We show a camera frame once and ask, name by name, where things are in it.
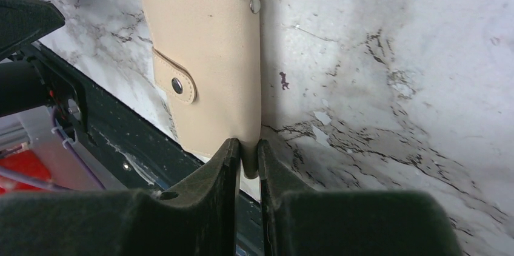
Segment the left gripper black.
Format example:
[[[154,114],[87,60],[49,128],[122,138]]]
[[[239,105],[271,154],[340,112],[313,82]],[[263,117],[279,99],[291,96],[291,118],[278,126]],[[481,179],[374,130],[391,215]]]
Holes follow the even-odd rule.
[[[64,24],[64,16],[51,2],[1,0],[1,59]]]

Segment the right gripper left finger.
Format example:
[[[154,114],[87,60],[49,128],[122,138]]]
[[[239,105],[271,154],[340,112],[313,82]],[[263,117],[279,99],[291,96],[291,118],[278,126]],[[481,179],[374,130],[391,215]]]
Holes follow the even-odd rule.
[[[160,195],[142,189],[1,197],[2,255],[234,255],[240,144]]]

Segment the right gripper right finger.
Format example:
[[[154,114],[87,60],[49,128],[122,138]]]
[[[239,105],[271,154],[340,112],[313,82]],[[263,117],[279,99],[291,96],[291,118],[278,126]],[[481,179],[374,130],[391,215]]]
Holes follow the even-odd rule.
[[[258,143],[266,255],[461,255],[442,206],[410,190],[317,191]]]

